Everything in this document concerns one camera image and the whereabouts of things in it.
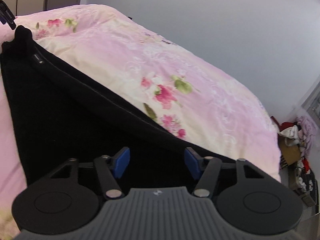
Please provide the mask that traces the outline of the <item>black velvet pants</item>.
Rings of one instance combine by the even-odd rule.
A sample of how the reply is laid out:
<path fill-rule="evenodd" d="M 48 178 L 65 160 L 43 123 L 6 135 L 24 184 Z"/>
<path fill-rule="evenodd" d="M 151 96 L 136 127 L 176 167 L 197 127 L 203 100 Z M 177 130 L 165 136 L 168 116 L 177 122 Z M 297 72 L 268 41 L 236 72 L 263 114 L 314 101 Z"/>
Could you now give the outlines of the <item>black velvet pants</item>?
<path fill-rule="evenodd" d="M 114 92 L 39 46 L 17 27 L 2 45 L 1 71 L 27 188 L 12 213 L 20 239 L 222 239 L 236 212 L 217 193 L 231 168 L 212 155 L 189 192 L 191 147 Z M 124 147 L 130 162 L 113 176 Z"/>

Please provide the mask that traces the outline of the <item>pink floral bed quilt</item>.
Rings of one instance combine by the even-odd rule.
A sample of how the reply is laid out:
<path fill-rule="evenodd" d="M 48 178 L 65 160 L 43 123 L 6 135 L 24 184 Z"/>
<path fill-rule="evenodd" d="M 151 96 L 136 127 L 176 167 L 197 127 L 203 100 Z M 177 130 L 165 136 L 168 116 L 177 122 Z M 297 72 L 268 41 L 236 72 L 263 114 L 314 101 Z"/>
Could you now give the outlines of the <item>pink floral bed quilt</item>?
<path fill-rule="evenodd" d="M 167 132 L 207 150 L 202 174 L 189 192 L 208 197 L 201 181 L 212 155 L 232 167 L 220 172 L 217 193 L 236 216 L 227 239 L 275 239 L 275 216 L 245 209 L 279 199 L 280 149 L 271 118 L 243 84 L 184 48 L 136 24 L 106 5 L 74 5 L 15 18 L 16 29 L 144 113 Z M 1 27 L 2 45 L 15 30 Z M 27 188 L 1 71 L 1 239 L 20 239 L 15 198 Z"/>

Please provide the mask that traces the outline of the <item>red bag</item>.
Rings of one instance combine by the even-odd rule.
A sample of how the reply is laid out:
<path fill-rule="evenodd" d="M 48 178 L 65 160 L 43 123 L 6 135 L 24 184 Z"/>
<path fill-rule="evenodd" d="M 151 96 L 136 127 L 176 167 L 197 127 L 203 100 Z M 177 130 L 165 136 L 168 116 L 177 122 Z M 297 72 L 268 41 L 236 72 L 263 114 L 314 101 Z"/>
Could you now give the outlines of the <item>red bag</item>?
<path fill-rule="evenodd" d="M 283 122 L 282 124 L 280 124 L 274 116 L 271 116 L 271 120 L 275 124 L 275 126 L 279 132 L 281 132 L 287 128 L 295 126 L 295 123 L 293 123 L 293 122 Z"/>

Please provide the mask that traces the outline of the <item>brown Nike paper bag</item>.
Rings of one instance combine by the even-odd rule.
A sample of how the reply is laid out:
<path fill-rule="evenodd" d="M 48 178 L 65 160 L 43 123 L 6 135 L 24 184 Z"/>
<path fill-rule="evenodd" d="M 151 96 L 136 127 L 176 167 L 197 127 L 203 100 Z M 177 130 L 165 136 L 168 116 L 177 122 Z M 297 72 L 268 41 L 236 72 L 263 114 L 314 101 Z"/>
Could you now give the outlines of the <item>brown Nike paper bag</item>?
<path fill-rule="evenodd" d="M 301 152 L 297 145 L 287 146 L 285 144 L 285 138 L 279 136 L 278 137 L 278 146 L 281 151 L 280 157 L 280 167 L 285 168 L 290 166 L 301 158 Z"/>

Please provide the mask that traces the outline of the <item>pile of lilac clothes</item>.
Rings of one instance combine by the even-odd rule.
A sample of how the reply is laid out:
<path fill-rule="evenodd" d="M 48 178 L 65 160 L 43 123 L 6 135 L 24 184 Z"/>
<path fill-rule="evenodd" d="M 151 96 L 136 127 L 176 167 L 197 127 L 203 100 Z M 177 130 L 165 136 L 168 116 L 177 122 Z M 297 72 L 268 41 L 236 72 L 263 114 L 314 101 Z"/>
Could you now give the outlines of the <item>pile of lilac clothes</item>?
<path fill-rule="evenodd" d="M 288 147 L 297 146 L 301 156 L 310 157 L 313 144 L 318 132 L 318 126 L 308 115 L 301 115 L 296 118 L 293 126 L 280 131 L 278 134 L 284 138 Z"/>

